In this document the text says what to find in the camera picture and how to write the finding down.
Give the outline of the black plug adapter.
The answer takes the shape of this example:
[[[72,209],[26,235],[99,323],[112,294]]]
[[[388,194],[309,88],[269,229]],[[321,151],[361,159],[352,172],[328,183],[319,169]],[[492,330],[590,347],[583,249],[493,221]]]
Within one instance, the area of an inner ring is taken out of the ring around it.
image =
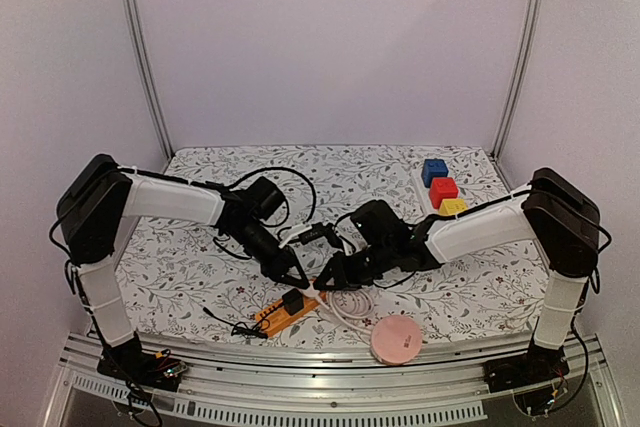
[[[304,308],[305,301],[302,293],[292,289],[286,292],[279,301],[259,312],[252,326],[246,322],[231,322],[222,319],[207,307],[203,308],[203,312],[212,319],[230,326],[232,336],[266,340],[294,324],[304,314]]]

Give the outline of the orange power strip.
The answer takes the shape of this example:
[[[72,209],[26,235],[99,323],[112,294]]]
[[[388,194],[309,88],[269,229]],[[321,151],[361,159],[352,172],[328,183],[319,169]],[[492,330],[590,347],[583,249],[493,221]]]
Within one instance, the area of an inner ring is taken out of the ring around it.
[[[273,338],[315,310],[320,303],[293,289],[274,304],[254,315],[258,328],[268,338]]]

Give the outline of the pink round power socket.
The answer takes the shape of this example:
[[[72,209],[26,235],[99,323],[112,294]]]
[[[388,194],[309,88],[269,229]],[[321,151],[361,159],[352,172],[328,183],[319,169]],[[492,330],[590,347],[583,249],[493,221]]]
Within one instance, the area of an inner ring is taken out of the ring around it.
[[[391,366],[413,360],[421,351],[423,334],[410,317],[391,315],[379,320],[371,332],[370,350],[374,358]]]

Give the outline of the white multicolour power strip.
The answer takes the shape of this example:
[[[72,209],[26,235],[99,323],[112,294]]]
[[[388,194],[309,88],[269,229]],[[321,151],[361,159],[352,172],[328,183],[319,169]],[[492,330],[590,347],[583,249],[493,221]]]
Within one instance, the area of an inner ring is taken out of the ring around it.
[[[425,216],[434,214],[435,210],[433,209],[429,198],[429,189],[424,185],[421,177],[421,172],[419,170],[414,170],[411,172],[411,181],[413,183],[414,191],[420,204],[422,213]]]

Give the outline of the yellow cube socket adapter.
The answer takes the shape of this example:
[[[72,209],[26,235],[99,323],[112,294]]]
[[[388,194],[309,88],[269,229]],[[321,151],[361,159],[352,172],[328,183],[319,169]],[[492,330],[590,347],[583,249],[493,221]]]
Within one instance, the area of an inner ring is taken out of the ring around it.
[[[467,203],[461,198],[445,198],[441,201],[438,213],[441,216],[455,216],[468,209]]]

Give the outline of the red cube socket adapter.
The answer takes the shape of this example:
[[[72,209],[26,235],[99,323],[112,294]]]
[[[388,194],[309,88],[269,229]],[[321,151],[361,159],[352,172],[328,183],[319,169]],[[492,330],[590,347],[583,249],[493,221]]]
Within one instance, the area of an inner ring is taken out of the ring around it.
[[[453,178],[435,177],[431,181],[429,198],[432,206],[439,209],[443,200],[458,197],[459,189]]]

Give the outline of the blue cube socket adapter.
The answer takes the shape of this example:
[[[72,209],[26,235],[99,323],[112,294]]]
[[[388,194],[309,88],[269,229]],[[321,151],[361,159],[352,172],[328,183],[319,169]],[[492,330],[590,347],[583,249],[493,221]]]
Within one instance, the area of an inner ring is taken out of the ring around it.
[[[436,178],[446,178],[449,169],[442,159],[425,159],[422,166],[421,178],[426,188],[430,188]]]

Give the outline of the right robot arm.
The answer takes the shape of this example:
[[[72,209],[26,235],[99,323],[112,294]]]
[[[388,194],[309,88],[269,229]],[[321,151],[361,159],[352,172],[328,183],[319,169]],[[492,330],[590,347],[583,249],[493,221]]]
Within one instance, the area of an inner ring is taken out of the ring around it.
[[[452,215],[430,214],[411,225],[383,200],[349,216],[364,249],[335,254],[313,286],[318,291],[370,286],[384,273],[431,271],[464,256],[531,241],[547,260],[544,301],[525,353],[483,365],[490,392],[522,388],[568,374],[564,342],[589,291],[598,293],[598,262],[611,237],[596,204],[551,168],[509,194]]]

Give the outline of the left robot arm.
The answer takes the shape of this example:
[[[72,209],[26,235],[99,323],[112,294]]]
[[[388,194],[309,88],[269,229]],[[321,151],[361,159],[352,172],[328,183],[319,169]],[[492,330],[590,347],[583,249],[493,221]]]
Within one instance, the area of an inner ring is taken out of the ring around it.
[[[167,349],[143,349],[123,298],[116,242],[124,228],[149,222],[193,225],[219,231],[257,262],[262,276],[294,288],[310,281],[290,246],[272,234],[267,220],[286,202],[266,178],[268,168],[244,175],[248,187],[194,181],[125,167],[98,154],[59,199],[49,233],[66,255],[65,276],[88,314],[102,346],[99,374],[129,387],[178,390],[185,361]]]

